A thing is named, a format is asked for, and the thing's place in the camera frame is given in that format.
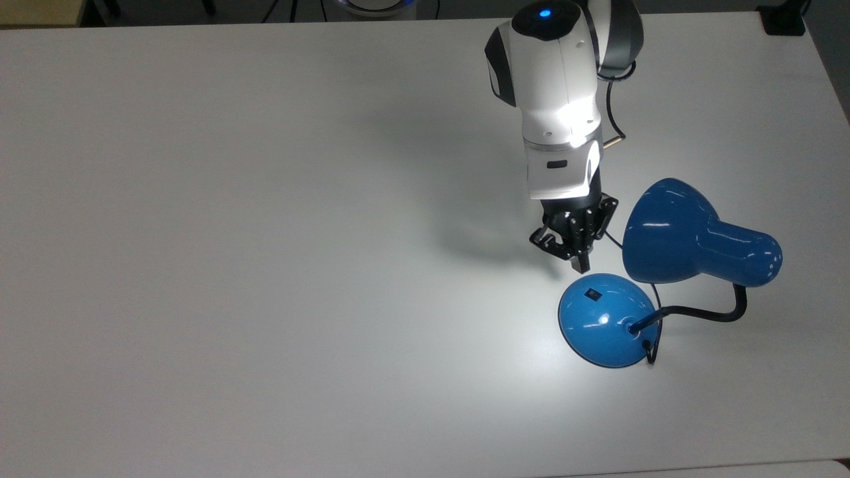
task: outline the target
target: white table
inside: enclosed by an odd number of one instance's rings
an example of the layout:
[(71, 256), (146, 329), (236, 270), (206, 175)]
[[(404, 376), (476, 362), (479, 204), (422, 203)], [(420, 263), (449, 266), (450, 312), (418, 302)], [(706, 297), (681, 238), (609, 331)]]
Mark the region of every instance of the white table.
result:
[[(850, 455), (850, 128), (811, 38), (644, 19), (606, 151), (785, 252), (621, 370), (527, 243), (498, 20), (0, 32), (0, 475), (580, 475)], [(623, 274), (607, 241), (592, 271)], [(728, 284), (661, 288), (727, 309)]]

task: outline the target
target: lamp base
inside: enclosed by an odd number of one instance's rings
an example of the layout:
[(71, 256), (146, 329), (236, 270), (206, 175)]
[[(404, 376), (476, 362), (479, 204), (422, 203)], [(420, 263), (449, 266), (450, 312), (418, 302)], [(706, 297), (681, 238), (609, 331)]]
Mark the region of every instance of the lamp base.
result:
[(634, 283), (613, 274), (591, 274), (567, 287), (558, 322), (567, 344), (581, 358), (601, 367), (628, 367), (655, 343), (658, 324), (629, 333), (634, 322), (655, 312), (652, 301)]

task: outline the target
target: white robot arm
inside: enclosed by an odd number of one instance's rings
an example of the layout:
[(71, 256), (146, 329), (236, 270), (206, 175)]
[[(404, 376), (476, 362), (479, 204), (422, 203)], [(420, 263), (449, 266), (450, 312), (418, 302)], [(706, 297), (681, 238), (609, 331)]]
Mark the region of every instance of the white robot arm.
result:
[(597, 74), (621, 74), (642, 46), (632, 0), (542, 0), (498, 26), (484, 49), (493, 93), (523, 115), (529, 195), (544, 211), (530, 240), (582, 273), (617, 203), (599, 181)]

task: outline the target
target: flexible lamp arm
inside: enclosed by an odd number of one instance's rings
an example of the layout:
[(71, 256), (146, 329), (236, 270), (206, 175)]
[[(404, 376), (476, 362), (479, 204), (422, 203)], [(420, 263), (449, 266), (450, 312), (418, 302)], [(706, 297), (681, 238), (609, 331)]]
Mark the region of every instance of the flexible lamp arm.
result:
[(707, 321), (713, 322), (737, 321), (744, 315), (744, 312), (746, 312), (746, 287), (738, 284), (732, 284), (732, 287), (735, 290), (735, 308), (731, 312), (712, 312), (710, 310), (695, 309), (693, 307), (685, 307), (683, 305), (667, 305), (630, 325), (628, 328), (629, 333), (638, 333), (671, 314), (699, 317), (700, 319), (706, 319)]

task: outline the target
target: lamp shade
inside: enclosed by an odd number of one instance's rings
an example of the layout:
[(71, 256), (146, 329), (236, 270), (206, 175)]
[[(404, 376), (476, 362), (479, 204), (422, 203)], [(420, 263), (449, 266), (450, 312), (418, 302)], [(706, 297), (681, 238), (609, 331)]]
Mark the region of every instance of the lamp shade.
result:
[(633, 282), (612, 274), (591, 274), (570, 284), (561, 297), (558, 322), (575, 353), (603, 367), (628, 367), (646, 356), (654, 323), (637, 333), (628, 327), (655, 312), (652, 302)]
[(779, 273), (782, 250), (767, 234), (722, 222), (696, 189), (668, 178), (646, 190), (632, 210), (623, 265), (638, 282), (678, 282), (706, 273), (757, 287)]

